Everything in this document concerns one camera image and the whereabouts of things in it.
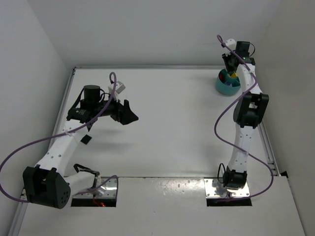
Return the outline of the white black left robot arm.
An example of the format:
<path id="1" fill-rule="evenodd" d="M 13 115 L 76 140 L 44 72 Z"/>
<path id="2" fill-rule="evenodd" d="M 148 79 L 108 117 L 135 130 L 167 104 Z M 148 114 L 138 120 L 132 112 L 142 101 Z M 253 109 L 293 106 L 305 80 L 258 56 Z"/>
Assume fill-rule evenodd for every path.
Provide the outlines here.
<path id="1" fill-rule="evenodd" d="M 78 144 L 87 144 L 91 139 L 88 132 L 98 117 L 110 116 L 122 125 L 139 119 L 130 109 L 128 100 L 121 103 L 118 99 L 125 88 L 120 81 L 109 85 L 110 96 L 105 100 L 100 86 L 83 87 L 68 111 L 64 134 L 55 139 L 35 167 L 26 167 L 23 172 L 26 198 L 30 203 L 61 209 L 73 195 L 96 192 L 101 187 L 100 173 L 82 165 L 74 165 L 76 174 L 68 177 L 64 174 Z"/>

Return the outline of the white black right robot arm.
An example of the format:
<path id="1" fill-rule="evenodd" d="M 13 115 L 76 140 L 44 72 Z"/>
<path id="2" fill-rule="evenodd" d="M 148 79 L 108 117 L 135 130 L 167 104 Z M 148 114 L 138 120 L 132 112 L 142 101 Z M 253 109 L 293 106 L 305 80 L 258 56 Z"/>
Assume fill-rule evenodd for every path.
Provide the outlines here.
<path id="1" fill-rule="evenodd" d="M 222 58 L 228 73 L 236 73 L 243 97 L 237 102 L 233 112 L 236 135 L 232 157 L 223 174 L 223 186 L 229 189 L 242 189 L 247 182 L 247 158 L 252 135 L 262 122 L 269 95 L 264 94 L 256 82 L 255 61 L 250 56 L 250 42 L 229 39 L 229 47 Z"/>

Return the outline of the teal divided round container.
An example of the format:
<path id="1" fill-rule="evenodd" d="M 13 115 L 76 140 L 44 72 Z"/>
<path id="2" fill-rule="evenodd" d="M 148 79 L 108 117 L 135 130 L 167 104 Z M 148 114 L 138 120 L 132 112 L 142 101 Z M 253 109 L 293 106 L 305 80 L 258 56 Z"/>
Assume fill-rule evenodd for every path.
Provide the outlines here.
<path id="1" fill-rule="evenodd" d="M 235 95 L 241 88 L 238 77 L 232 78 L 225 69 L 222 69 L 216 79 L 215 89 L 226 96 Z"/>

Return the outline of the black lego brick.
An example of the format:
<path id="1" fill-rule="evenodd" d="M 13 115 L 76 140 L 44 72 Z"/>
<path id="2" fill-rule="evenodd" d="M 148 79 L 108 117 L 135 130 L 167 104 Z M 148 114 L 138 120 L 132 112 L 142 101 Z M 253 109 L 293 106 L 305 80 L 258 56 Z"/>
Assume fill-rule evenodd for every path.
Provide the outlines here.
<path id="1" fill-rule="evenodd" d="M 92 137 L 90 135 L 85 135 L 80 142 L 82 142 L 83 144 L 87 145 L 90 140 L 92 139 Z"/>

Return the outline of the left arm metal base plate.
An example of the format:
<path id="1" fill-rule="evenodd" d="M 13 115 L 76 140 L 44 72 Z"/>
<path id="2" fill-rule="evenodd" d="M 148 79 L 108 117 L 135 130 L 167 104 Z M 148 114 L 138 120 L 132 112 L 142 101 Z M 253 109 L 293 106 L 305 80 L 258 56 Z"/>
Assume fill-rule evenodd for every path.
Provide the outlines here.
<path id="1" fill-rule="evenodd" d="M 94 192 L 76 194 L 74 199 L 92 199 L 95 196 L 96 199 L 102 200 L 116 200 L 118 193 L 118 177 L 101 177 L 101 187 Z"/>

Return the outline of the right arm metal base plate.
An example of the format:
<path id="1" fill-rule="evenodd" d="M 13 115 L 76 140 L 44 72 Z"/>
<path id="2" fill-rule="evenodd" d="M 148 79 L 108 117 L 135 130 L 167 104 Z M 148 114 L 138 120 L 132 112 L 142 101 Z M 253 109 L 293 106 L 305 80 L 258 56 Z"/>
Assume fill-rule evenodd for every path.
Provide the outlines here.
<path id="1" fill-rule="evenodd" d="M 216 178 L 204 178 L 204 187 L 206 199 L 228 199 L 250 197 L 250 190 L 246 182 L 243 188 L 233 189 L 223 187 Z"/>

